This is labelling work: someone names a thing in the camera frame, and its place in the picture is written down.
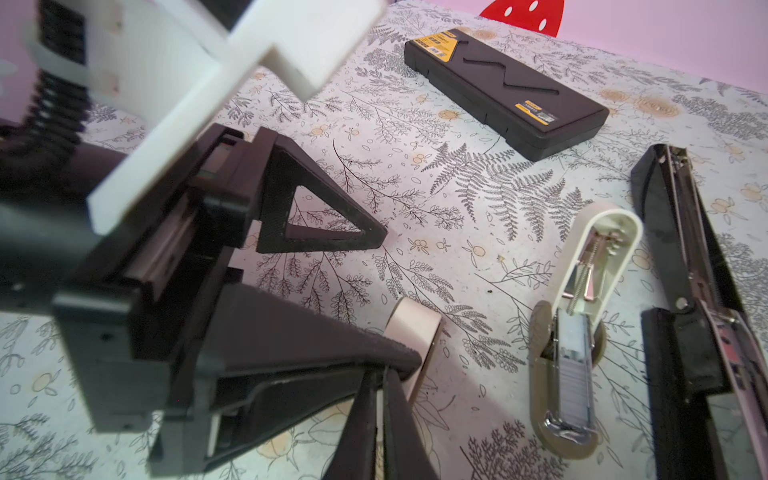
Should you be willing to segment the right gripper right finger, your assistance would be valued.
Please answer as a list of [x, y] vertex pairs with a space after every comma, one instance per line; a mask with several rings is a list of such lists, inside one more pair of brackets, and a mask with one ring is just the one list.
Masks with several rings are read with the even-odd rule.
[[384, 478], [437, 480], [396, 371], [383, 376]]

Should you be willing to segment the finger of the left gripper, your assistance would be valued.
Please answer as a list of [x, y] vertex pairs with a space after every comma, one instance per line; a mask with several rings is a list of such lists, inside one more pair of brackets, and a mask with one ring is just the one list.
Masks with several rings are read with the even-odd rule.
[[412, 348], [245, 284], [227, 284], [190, 340], [148, 459], [153, 477], [205, 474], [354, 396], [367, 372], [405, 380]]
[[261, 128], [254, 146], [264, 164], [256, 194], [257, 252], [360, 251], [383, 244], [386, 227], [294, 140]]

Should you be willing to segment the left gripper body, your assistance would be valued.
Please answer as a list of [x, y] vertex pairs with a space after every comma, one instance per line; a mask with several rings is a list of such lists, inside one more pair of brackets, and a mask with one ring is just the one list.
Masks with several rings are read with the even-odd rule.
[[122, 153], [82, 144], [45, 182], [2, 191], [1, 307], [55, 319], [97, 431], [144, 431], [176, 405], [277, 137], [209, 127], [106, 235], [91, 229], [85, 197]]

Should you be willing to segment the black stapler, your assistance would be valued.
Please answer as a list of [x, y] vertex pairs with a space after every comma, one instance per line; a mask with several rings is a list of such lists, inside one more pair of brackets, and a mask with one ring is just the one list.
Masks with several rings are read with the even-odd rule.
[[659, 479], [767, 476], [767, 366], [685, 149], [655, 144], [631, 192], [667, 307], [641, 315]]

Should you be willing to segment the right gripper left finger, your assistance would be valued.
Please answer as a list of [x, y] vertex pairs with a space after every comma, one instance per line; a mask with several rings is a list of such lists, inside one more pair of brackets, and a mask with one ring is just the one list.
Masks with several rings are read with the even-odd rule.
[[355, 395], [325, 480], [371, 480], [376, 472], [377, 391], [380, 373], [367, 371]]

